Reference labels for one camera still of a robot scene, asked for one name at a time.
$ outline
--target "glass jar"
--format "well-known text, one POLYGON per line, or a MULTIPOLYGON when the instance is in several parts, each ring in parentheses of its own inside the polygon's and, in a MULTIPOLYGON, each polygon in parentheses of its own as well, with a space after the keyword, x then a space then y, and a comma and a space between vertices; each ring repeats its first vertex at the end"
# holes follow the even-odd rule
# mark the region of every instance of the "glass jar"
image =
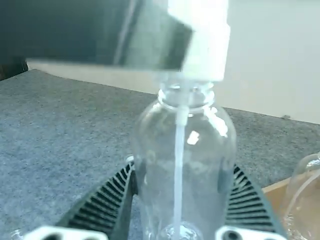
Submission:
MULTIPOLYGON (((173 239, 176 115, 181 85, 165 81, 135 125, 132 147, 144 240, 173 239)), ((213 84, 188 92, 180 239, 212 240, 223 225, 236 157, 236 131, 215 103, 213 84)))
POLYGON ((320 152, 296 166, 281 204, 281 219, 290 240, 317 240, 320 236, 320 152))

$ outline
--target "bottle neck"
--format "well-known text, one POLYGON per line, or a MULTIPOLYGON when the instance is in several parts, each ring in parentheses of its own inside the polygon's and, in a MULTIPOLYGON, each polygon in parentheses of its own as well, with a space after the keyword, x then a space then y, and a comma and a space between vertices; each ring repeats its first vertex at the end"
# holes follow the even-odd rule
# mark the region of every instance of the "bottle neck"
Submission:
MULTIPOLYGON (((189 109, 210 106, 215 102, 212 82, 193 82, 188 90, 188 100, 184 102, 189 109)), ((158 101, 168 108, 175 109, 181 104, 182 87, 179 83, 163 83, 158 92, 158 101)))

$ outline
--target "gray carpet surface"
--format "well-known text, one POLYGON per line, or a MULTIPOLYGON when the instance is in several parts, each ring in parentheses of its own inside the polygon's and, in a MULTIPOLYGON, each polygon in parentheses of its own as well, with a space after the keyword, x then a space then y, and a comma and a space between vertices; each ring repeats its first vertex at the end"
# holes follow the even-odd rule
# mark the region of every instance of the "gray carpet surface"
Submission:
MULTIPOLYGON (((53 225, 98 182, 125 165, 147 93, 32 70, 0 82, 0 239, 17 227, 53 225)), ((236 162, 261 187, 290 177, 320 150, 320 125, 227 109, 236 162)), ((129 239, 141 239, 133 203, 129 239)))

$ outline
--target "white wall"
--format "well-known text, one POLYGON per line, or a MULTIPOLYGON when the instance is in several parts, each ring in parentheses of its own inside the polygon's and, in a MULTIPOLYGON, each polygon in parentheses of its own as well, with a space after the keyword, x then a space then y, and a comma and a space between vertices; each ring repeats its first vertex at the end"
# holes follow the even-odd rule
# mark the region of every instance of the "white wall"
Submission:
MULTIPOLYGON (((232 0, 225 81, 216 86, 224 107, 320 124, 320 2, 232 0)), ((64 78, 155 93, 147 74, 103 67, 29 61, 64 78)))

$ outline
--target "dark overhead object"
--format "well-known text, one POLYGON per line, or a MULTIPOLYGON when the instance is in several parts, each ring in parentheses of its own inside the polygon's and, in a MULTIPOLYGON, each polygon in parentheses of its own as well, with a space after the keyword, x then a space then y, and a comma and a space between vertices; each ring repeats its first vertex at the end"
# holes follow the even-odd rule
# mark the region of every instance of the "dark overhead object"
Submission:
POLYGON ((150 0, 1 0, 0 63, 13 57, 179 70, 192 30, 150 0))

